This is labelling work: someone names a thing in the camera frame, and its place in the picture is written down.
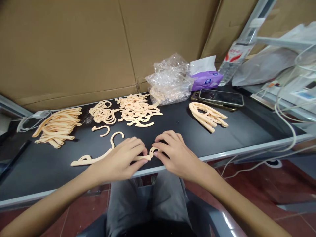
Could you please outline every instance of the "cardboard wall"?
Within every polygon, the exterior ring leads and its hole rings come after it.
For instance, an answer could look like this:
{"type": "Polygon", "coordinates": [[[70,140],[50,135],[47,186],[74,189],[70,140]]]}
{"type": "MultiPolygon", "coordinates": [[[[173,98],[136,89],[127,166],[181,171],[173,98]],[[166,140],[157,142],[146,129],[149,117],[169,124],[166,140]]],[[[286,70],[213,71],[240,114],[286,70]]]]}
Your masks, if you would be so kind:
{"type": "Polygon", "coordinates": [[[217,3],[3,1],[0,94],[36,111],[146,91],[154,62],[200,57],[217,3]]]}

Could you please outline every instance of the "water bottle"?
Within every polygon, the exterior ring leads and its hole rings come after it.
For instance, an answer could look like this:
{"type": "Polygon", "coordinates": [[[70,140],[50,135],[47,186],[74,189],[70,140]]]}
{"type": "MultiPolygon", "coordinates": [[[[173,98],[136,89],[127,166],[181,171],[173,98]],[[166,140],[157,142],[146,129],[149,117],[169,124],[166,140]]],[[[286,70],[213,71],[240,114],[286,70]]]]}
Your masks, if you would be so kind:
{"type": "Polygon", "coordinates": [[[227,82],[233,78],[239,66],[244,62],[245,58],[257,43],[257,32],[264,20],[264,18],[256,18],[252,20],[246,37],[239,37],[230,47],[230,50],[218,70],[218,72],[223,75],[223,79],[218,86],[226,85],[227,82]]]}

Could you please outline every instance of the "phone screen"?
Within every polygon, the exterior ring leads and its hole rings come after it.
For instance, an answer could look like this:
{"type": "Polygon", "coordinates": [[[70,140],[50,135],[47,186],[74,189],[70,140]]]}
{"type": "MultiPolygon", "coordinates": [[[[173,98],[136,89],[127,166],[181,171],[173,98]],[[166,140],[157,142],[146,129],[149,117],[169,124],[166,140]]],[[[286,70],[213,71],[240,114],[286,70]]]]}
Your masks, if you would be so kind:
{"type": "Polygon", "coordinates": [[[202,89],[200,97],[203,99],[243,105],[243,98],[241,94],[202,89]]]}

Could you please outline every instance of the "hand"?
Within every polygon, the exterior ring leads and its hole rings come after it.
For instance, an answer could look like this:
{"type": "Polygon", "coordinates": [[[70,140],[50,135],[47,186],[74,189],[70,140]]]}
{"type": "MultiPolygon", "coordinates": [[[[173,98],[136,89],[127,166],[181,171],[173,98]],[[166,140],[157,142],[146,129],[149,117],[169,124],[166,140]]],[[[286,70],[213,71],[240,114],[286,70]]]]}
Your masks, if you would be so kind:
{"type": "Polygon", "coordinates": [[[148,154],[144,143],[136,137],[127,138],[115,147],[104,159],[90,165],[87,172],[95,178],[95,185],[108,181],[130,179],[132,175],[148,162],[141,159],[130,164],[140,153],[148,154]]]}
{"type": "Polygon", "coordinates": [[[210,170],[214,170],[190,151],[181,134],[174,131],[165,131],[157,136],[152,146],[159,148],[169,156],[170,159],[161,152],[154,152],[166,169],[180,178],[199,183],[205,178],[205,172],[209,173],[210,170]],[[165,140],[168,144],[161,143],[160,140],[165,140]]]}

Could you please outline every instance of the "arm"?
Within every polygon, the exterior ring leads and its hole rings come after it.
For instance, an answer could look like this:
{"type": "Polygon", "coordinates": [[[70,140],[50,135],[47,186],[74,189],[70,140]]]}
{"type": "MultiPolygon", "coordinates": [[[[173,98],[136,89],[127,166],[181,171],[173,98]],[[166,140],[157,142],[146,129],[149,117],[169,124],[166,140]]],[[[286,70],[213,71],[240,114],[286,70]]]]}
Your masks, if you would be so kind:
{"type": "Polygon", "coordinates": [[[0,237],[40,236],[88,189],[108,181],[129,179],[145,163],[141,159],[130,165],[139,153],[147,155],[144,143],[136,137],[127,138],[104,159],[90,165],[79,176],[57,189],[15,218],[0,237]]]}
{"type": "Polygon", "coordinates": [[[153,146],[169,156],[170,159],[160,152],[154,153],[167,170],[209,191],[225,206],[247,236],[290,236],[275,221],[222,179],[215,169],[199,160],[186,147],[180,134],[166,131],[157,136],[153,146]]]}

